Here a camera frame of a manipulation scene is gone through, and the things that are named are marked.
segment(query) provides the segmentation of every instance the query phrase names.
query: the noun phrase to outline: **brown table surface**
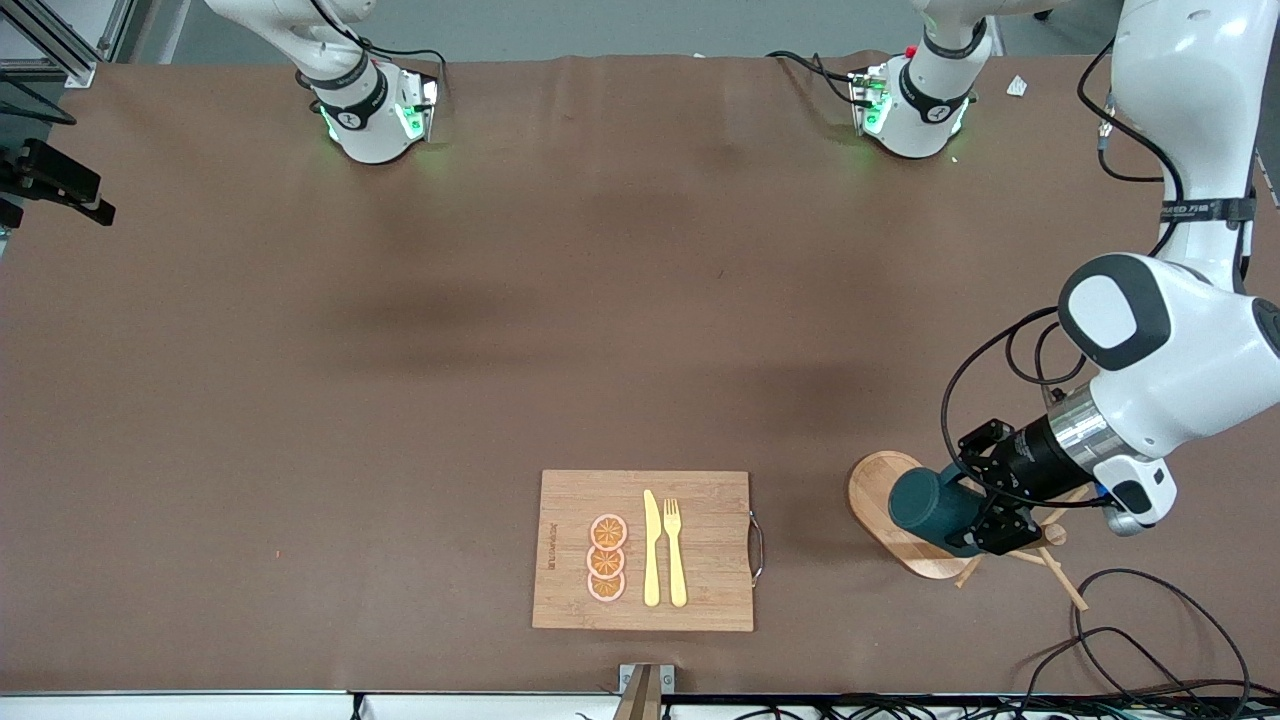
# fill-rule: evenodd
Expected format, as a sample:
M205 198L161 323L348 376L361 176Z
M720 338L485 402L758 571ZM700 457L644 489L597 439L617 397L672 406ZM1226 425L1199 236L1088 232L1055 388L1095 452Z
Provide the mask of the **brown table surface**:
M956 364L1089 258L1152 245L1158 187L1096 167L1083 65L992 61L924 161L772 60L458 65L453 145L372 168L292 68L102 68L54 142L115 227L36 205L0 263L0 688L586 691L628 661L699 692L1025 687L1069 632L1050 574L913 577L845 478L882 448L940 462ZM1271 297L1277 231L1267 205ZM1041 413L993 356L954 427ZM1275 683L1277 430L1175 454L1178 507L1142 537L1068 514L1066 571L1180 584ZM534 630L544 468L749 470L756 632ZM1172 598L1096 589L1088 621L1235 671ZM1041 688L1103 685L1070 655Z

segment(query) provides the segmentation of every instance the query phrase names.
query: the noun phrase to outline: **wooden board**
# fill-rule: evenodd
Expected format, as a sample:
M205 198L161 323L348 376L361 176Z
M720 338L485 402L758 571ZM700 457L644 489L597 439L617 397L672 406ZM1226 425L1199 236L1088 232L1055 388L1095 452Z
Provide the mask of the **wooden board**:
M969 559L956 557L899 528L888 516L888 493L902 473L920 464L914 457L886 450L873 452L849 475L849 507L863 528L906 569L933 580L959 575Z
M644 491L680 501L680 550L689 603L671 605L668 539L658 541L662 602L644 605ZM750 497L746 473L544 470L534 577L534 626L593 630L755 629L748 560ZM588 529L605 514L627 523L626 591L599 602L586 589Z

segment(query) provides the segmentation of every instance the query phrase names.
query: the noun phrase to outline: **toy orange slice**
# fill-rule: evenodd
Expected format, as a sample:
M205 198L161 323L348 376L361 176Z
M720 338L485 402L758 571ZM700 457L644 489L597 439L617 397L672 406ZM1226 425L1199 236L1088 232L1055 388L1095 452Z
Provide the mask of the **toy orange slice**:
M622 591L627 589L627 577L618 575L617 578L604 579L588 575L586 589L591 593L591 597L600 602L613 602L622 597Z
M626 565L626 556L622 555L622 550L600 550L594 544L586 551L586 569L596 578L602 580L608 580L609 578L617 578L622 573L622 568Z
M591 523L591 544L600 550L617 550L627 542L627 524L622 518L613 515L600 515Z

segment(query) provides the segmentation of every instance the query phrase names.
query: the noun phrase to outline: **bamboo cutting board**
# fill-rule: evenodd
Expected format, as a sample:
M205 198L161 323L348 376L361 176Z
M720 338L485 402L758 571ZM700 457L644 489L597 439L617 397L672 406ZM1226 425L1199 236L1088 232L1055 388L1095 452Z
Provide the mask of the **bamboo cutting board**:
M662 602L644 603L644 491L680 501L680 550L689 603L671 605L668 538L658 541ZM591 630L751 632L755 612L748 560L746 473L544 470L534 575L534 626ZM626 589L613 602L586 587L589 530L612 512L627 524Z

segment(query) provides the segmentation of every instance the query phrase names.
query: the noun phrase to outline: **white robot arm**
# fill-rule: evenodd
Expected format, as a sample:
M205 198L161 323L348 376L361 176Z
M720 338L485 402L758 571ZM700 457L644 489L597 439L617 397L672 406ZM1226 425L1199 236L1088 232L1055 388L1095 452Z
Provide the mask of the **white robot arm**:
M1098 375L1019 430L998 420L974 430L957 464L932 474L934 497L961 497L950 487L960 464L987 495L943 518L914 501L929 489L916 473L914 487L899 483L910 492L891 495L896 518L937 530L931 542L951 552L1004 553L1039 539L1032 505L1092 483L1111 529L1135 534L1176 498L1164 457L1280 402L1280 307L1243 286L1277 17L1280 0L1125 1L1111 82L1119 109L1170 165L1164 241L1155 258L1096 258L1061 291L1062 328Z
M284 53L320 99L329 136L360 163L387 163L430 132L438 82L372 58L347 23L375 0L206 0Z
M860 131L904 158L928 158L959 132L974 79L991 58L988 15L1037 13L1068 0L911 0L924 17L913 56L868 69Z

